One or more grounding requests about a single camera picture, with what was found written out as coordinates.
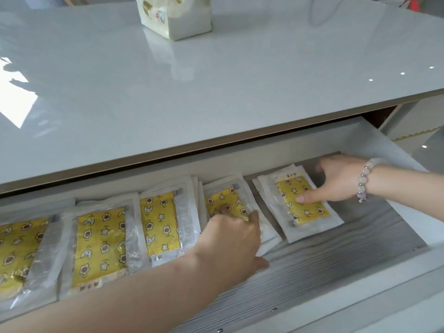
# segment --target star print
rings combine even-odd
[[[107,270],[108,269],[108,267],[109,267],[110,265],[108,264],[108,263],[106,263],[106,262],[103,262],[103,264],[100,264],[100,271],[103,271],[103,270]]]

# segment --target open drawer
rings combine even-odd
[[[198,176],[204,184],[237,172],[249,176],[337,151],[365,158],[384,157],[395,166],[425,170],[364,119],[354,118],[8,197],[0,200],[0,213],[72,197],[77,201],[98,200],[143,191],[153,184],[185,174]],[[363,227],[360,225],[364,223],[354,223],[347,228],[349,222],[346,221],[345,231],[335,233],[332,229],[291,245],[283,241],[266,255],[271,262],[268,270],[221,295],[175,331],[231,332],[275,314],[283,315],[296,305],[301,311],[301,306],[306,304],[315,308],[311,312],[305,308],[306,312],[302,312],[305,315],[291,326],[265,330],[287,332],[444,264],[444,258],[429,259],[430,264],[415,263],[411,273],[406,273],[403,264],[434,254],[429,247],[444,241],[444,224],[397,203],[382,202],[397,218],[393,222],[387,219],[390,226],[384,225],[386,213],[376,213],[370,219],[362,217],[366,219]],[[357,218],[356,210],[347,216],[349,211],[343,208],[341,213],[344,220],[347,217],[351,220],[350,224]],[[332,250],[336,254],[328,255]],[[397,266],[404,266],[402,273],[395,270],[390,278],[372,281],[371,285],[363,284],[367,278]],[[326,295],[335,296],[328,302],[316,303]],[[245,330],[257,332],[259,329]]]

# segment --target beaded bracelet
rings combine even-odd
[[[358,197],[359,202],[367,201],[367,194],[365,193],[364,184],[367,182],[367,175],[370,173],[370,169],[379,165],[380,163],[386,163],[386,160],[381,157],[373,157],[371,158],[364,166],[362,173],[358,179],[358,193],[356,196]]]

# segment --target hand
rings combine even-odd
[[[208,278],[214,279],[218,293],[246,281],[269,263],[256,257],[261,245],[259,216],[255,210],[249,222],[235,217],[225,208],[208,222],[192,249],[210,268]]]
[[[345,154],[321,157],[316,165],[316,171],[318,173],[324,171],[324,185],[297,196],[296,201],[306,203],[342,201],[355,196],[358,192],[358,178],[366,163],[366,160]]]

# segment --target countertop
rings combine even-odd
[[[136,3],[0,13],[0,193],[441,93],[444,19],[212,0],[170,43]]]

